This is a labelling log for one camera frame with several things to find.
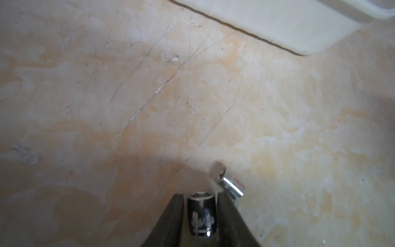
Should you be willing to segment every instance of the dust speck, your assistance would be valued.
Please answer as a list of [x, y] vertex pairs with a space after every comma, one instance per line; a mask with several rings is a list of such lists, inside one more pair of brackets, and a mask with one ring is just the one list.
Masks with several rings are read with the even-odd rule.
[[180, 60], [180, 58], [177, 55], [175, 55], [170, 61], [171, 62], [178, 62], [179, 60]]
[[34, 166], [42, 159], [38, 151], [30, 149], [28, 147], [15, 145], [12, 147], [12, 149], [18, 153], [22, 163], [27, 166]]
[[73, 106], [73, 104], [69, 105], [66, 110], [64, 110], [66, 112], [66, 114], [68, 114], [69, 112], [71, 112], [71, 107]]

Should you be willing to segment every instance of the scratch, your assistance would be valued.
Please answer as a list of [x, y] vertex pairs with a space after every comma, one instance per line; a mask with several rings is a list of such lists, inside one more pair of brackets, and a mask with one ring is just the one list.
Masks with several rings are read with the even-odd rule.
[[244, 52], [246, 51], [246, 46], [247, 46], [247, 42], [248, 42], [248, 37], [249, 37], [249, 36], [247, 36], [246, 44], [244, 45], [243, 55], [241, 56], [241, 64], [243, 64], [243, 57], [244, 57]]
[[164, 151], [165, 151], [166, 144], [167, 144], [167, 141], [166, 141], [165, 144], [163, 145], [162, 154], [160, 155], [159, 162], [158, 162], [158, 164], [156, 165], [156, 166], [158, 167], [158, 168], [157, 168], [158, 170], [156, 171], [157, 180], [158, 180], [158, 188], [159, 188], [159, 164], [160, 164], [160, 162], [162, 161], [163, 153], [164, 153]]
[[151, 46], [151, 48], [149, 49], [148, 53], [145, 55], [145, 57], [148, 56], [148, 54], [151, 52], [151, 50], [154, 48], [154, 46], [156, 46], [156, 44], [166, 35], [166, 33], [168, 33], [170, 31], [170, 29], [173, 27], [174, 23], [177, 21], [178, 17], [181, 15], [181, 12], [184, 10], [184, 8], [182, 8], [180, 10], [180, 12], [178, 13], [177, 17], [174, 19], [173, 23], [169, 26], [169, 28], [166, 30], [166, 32], [164, 32], [162, 34], [162, 36]]
[[137, 115], [148, 105], [148, 103], [155, 97], [155, 95], [157, 95], [158, 93], [160, 93], [160, 91], [162, 90], [162, 88], [163, 88], [164, 86], [166, 86], [166, 85], [177, 75], [178, 71], [184, 66], [184, 64], [186, 64], [186, 62], [188, 62], [188, 61], [193, 57], [193, 55], [195, 55], [195, 53], [198, 51], [198, 49], [196, 49], [196, 51], [195, 51], [192, 55], [190, 55], [190, 56], [188, 57], [188, 59], [186, 59], [186, 60], [178, 67], [177, 71], [176, 71], [176, 72], [175, 72], [175, 73], [174, 73], [174, 74], [173, 74], [173, 75], [172, 75], [162, 86], [160, 86], [160, 87], [158, 88], [158, 90], [156, 90], [155, 93], [151, 96], [151, 98], [150, 98], [148, 101], [146, 101], [145, 105], [143, 105], [143, 107], [141, 107], [140, 110], [138, 110], [138, 111], [130, 118], [128, 125], [126, 126], [125, 130], [123, 131], [122, 136], [125, 135], [125, 132], [126, 132], [126, 130], [128, 129], [130, 123], [133, 121], [133, 119], [135, 119], [136, 116], [137, 116]]
[[151, 205], [148, 207], [148, 210], [145, 212], [143, 218], [140, 220], [139, 224], [137, 224], [136, 229], [133, 232], [136, 232], [137, 229], [139, 229], [141, 223], [143, 222], [143, 220], [145, 219], [145, 217], [147, 216], [148, 212], [151, 210], [152, 205], [154, 205], [156, 199], [158, 198], [158, 196], [160, 195], [160, 193], [164, 190], [164, 188], [166, 187], [166, 185], [170, 182], [171, 178], [173, 177], [174, 174], [176, 174], [177, 172], [181, 171], [184, 168], [184, 165], [181, 166], [179, 169], [175, 170], [169, 177], [169, 179], [166, 181], [166, 183], [162, 186], [162, 188], [158, 191], [158, 194], [156, 195], [156, 197], [154, 198], [153, 202], [151, 203]]
[[261, 77], [262, 77], [262, 68], [263, 68], [263, 51], [265, 50], [265, 44], [263, 44], [262, 48], [262, 56], [261, 56], [261, 72], [259, 73], [259, 84], [258, 84], [258, 97], [260, 95], [259, 91], [261, 90]]
[[112, 102], [112, 100], [114, 99], [115, 95], [117, 94], [118, 90], [121, 88], [121, 86], [134, 74], [134, 72], [141, 66], [141, 64], [143, 63], [144, 60], [146, 60], [147, 56], [150, 54], [150, 52], [152, 51], [152, 49], [156, 46], [156, 44], [166, 35], [166, 33], [168, 33], [170, 31], [170, 29], [173, 27], [174, 23], [177, 21], [178, 17], [180, 16], [181, 12], [183, 11], [184, 8], [182, 8], [180, 10], [180, 12], [178, 13], [177, 17], [174, 19], [173, 23], [169, 26], [169, 28], [166, 30], [166, 32], [164, 32], [162, 34], [162, 36], [151, 46], [151, 48], [149, 49], [149, 51], [145, 54], [144, 58], [140, 61], [140, 63], [137, 65], [137, 67], [127, 76], [127, 78], [119, 85], [118, 89], [115, 91], [115, 93], [113, 94], [113, 96], [111, 97], [111, 100], [108, 104], [110, 104]]
[[239, 95], [239, 91], [240, 91], [240, 87], [237, 89], [237, 94], [235, 99], [233, 100], [232, 105], [228, 108], [228, 110], [222, 115], [222, 117], [218, 120], [218, 122], [214, 125], [214, 127], [212, 127], [212, 129], [208, 132], [208, 134], [206, 135], [206, 137], [204, 137], [203, 141], [200, 142], [199, 146], [193, 151], [193, 153], [191, 154], [191, 156], [189, 156], [189, 158], [187, 159], [187, 161], [192, 158], [192, 156], [195, 154], [195, 152], [199, 149], [199, 147], [202, 145], [202, 143], [207, 139], [207, 137], [210, 135], [210, 133], [214, 130], [214, 128], [217, 126], [217, 124], [223, 119], [223, 117], [229, 112], [229, 110], [233, 107], [233, 105], [236, 102], [237, 96]]
[[176, 84], [175, 84], [175, 86], [174, 86], [174, 89], [173, 89], [173, 96], [174, 96], [174, 92], [175, 92], [175, 89], [177, 88], [177, 85], [178, 85], [178, 82], [180, 81], [180, 77], [178, 77], [178, 80], [177, 80], [177, 82], [176, 82]]
[[142, 43], [142, 42], [143, 42], [143, 41], [137, 41], [137, 42], [132, 43], [130, 46], [133, 46], [133, 45], [135, 45], [135, 44]]
[[203, 120], [206, 120], [204, 117], [202, 117], [201, 115], [200, 115], [200, 113], [195, 109], [195, 108], [193, 108], [189, 103], [187, 103], [187, 105], [189, 106], [189, 107], [191, 107], [192, 108], [192, 110], [194, 111], [194, 112], [196, 112], [201, 118], [203, 118]]
[[214, 44], [210, 45], [209, 47], [204, 48], [201, 52], [199, 52], [198, 54], [196, 54], [195, 57], [199, 56], [202, 52], [204, 52], [204, 51], [210, 49], [211, 47], [213, 47], [213, 46], [216, 45], [217, 43], [219, 43], [219, 42], [221, 42], [222, 40], [226, 39], [227, 37], [231, 36], [231, 35], [234, 34], [235, 32], [236, 32], [236, 30], [234, 30], [234, 31], [233, 31], [231, 34], [229, 34], [228, 36], [226, 36], [226, 37], [222, 38], [221, 40], [218, 40], [218, 41], [215, 42]]
[[[188, 57], [191, 56], [191, 31], [192, 31], [192, 10], [191, 10], [191, 19], [189, 20], [189, 50], [188, 50]], [[188, 105], [189, 103], [189, 67], [190, 67], [190, 61], [188, 62], [188, 88], [187, 88], [187, 94], [186, 94], [186, 104]], [[186, 143], [185, 143], [185, 148], [188, 147], [188, 109], [186, 110]]]

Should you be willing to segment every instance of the metal cylinder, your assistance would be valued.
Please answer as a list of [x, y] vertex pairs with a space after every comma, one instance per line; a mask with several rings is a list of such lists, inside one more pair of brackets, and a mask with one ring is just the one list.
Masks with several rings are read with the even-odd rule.
[[215, 196], [196, 192], [187, 200], [189, 230], [193, 236], [208, 238], [217, 230]]
[[245, 186], [225, 166], [223, 171], [217, 175], [216, 182], [233, 200], [244, 195]]

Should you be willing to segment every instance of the white container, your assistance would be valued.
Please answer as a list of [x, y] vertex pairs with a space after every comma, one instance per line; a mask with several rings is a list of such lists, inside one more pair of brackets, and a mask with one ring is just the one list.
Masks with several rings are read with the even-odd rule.
[[322, 51], [375, 19], [395, 0], [176, 0], [301, 55]]

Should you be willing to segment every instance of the beige marble surface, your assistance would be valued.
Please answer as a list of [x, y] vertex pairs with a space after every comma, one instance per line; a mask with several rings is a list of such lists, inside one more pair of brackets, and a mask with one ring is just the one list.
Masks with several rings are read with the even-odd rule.
[[139, 246], [216, 160], [262, 246], [395, 246], [394, 20], [301, 57], [167, 0], [0, 18], [1, 246]]

